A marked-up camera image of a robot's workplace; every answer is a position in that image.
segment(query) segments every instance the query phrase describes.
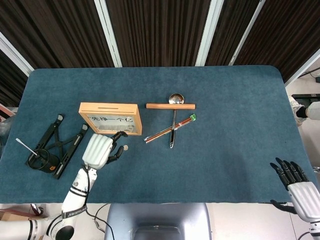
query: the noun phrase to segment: gray chair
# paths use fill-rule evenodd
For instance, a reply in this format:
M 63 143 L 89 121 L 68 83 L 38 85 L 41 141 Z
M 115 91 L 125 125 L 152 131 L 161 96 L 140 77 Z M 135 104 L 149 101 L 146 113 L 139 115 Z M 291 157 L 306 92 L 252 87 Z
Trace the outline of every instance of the gray chair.
M 205 203 L 115 203 L 108 224 L 116 240 L 211 240 Z M 105 240 L 113 240 L 110 228 Z

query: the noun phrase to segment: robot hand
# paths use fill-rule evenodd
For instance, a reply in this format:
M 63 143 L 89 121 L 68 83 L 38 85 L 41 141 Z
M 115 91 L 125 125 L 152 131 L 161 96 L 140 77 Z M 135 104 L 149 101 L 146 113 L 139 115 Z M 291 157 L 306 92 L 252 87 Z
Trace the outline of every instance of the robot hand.
M 93 134 L 82 157 L 85 165 L 99 170 L 106 164 L 116 161 L 121 156 L 124 147 L 120 146 L 113 156 L 109 156 L 109 154 L 116 148 L 117 140 L 121 136 L 127 137 L 128 135 L 124 131 L 119 131 L 112 137 Z
M 270 163 L 288 191 L 293 206 L 283 206 L 275 200 L 270 202 L 278 209 L 298 214 L 305 222 L 310 223 L 310 233 L 315 240 L 320 240 L 320 194 L 316 186 L 308 180 L 303 169 L 295 162 L 282 161 L 276 158 L 281 167 Z

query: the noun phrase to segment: green cap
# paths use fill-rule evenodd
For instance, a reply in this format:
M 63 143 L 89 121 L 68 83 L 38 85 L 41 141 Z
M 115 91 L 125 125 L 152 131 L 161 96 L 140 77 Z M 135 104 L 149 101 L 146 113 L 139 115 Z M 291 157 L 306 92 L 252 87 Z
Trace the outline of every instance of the green cap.
M 195 115 L 195 114 L 192 114 L 192 115 L 190 116 L 190 118 L 192 119 L 192 121 L 195 121 L 195 120 L 196 120 L 196 115 Z

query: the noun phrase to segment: wooden frame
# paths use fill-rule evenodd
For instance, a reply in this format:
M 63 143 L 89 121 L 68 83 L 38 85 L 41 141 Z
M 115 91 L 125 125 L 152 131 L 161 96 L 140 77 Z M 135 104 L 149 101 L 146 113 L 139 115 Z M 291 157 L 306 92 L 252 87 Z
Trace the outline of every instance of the wooden frame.
M 79 114 L 97 134 L 142 135 L 137 104 L 81 102 Z

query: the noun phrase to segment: metal spoon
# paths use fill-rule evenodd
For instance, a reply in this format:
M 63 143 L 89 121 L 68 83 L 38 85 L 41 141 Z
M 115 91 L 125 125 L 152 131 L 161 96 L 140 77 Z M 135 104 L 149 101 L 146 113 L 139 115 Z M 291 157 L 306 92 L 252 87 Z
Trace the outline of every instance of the metal spoon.
M 185 102 L 184 97 L 179 93 L 174 93 L 169 97 L 169 104 L 183 104 Z M 175 143 L 175 126 L 176 126 L 176 115 L 177 110 L 173 110 L 173 122 L 172 122 L 172 129 L 170 135 L 170 148 L 174 147 Z

